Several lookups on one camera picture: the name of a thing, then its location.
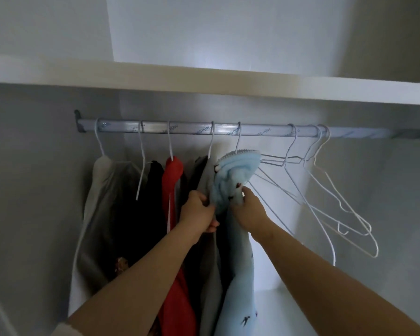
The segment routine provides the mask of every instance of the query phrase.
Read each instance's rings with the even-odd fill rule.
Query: hand
[[[207,196],[199,191],[191,191],[188,200],[182,206],[179,223],[187,225],[196,233],[196,241],[204,232],[215,232],[219,222],[214,219],[214,205],[204,206]]]
[[[242,205],[232,205],[232,212],[244,230],[249,231],[252,237],[255,238],[264,227],[264,224],[271,220],[266,214],[266,211],[260,202],[260,199],[253,194],[248,187],[243,187],[244,203]]]

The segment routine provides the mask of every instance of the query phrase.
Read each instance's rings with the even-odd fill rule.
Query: person
[[[249,188],[243,192],[243,205],[232,207],[236,219],[261,244],[316,333],[420,335],[420,326],[407,315],[303,246],[268,218]],[[206,200],[190,192],[179,224],[68,319],[72,335],[148,334],[185,255],[202,233],[219,225]]]

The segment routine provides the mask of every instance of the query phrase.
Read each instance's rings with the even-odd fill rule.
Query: sleeve
[[[83,336],[82,333],[73,329],[71,326],[61,323],[57,326],[51,336]]]

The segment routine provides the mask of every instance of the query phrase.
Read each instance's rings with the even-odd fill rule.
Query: closet rod
[[[75,111],[76,124],[79,132],[95,130],[95,119],[83,119],[78,110]],[[211,123],[190,123],[170,121],[170,134],[204,134],[211,135]],[[166,121],[142,121],[142,133],[167,133]],[[296,125],[299,137],[317,138],[318,130],[314,126]],[[324,127],[319,126],[322,134],[326,134]],[[138,133],[137,120],[109,120],[99,119],[100,132]],[[238,124],[214,124],[215,135],[238,135]],[[331,136],[339,138],[404,138],[420,139],[420,129],[371,129],[364,127],[330,127]],[[243,124],[241,135],[265,137],[293,137],[295,132],[289,125]]]

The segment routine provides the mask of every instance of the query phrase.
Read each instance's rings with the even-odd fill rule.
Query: person's left hand
[[[182,206],[179,223],[187,225],[196,233],[197,240],[204,232],[215,232],[219,222],[214,219],[214,205],[204,206],[207,196],[199,191],[191,191]]]

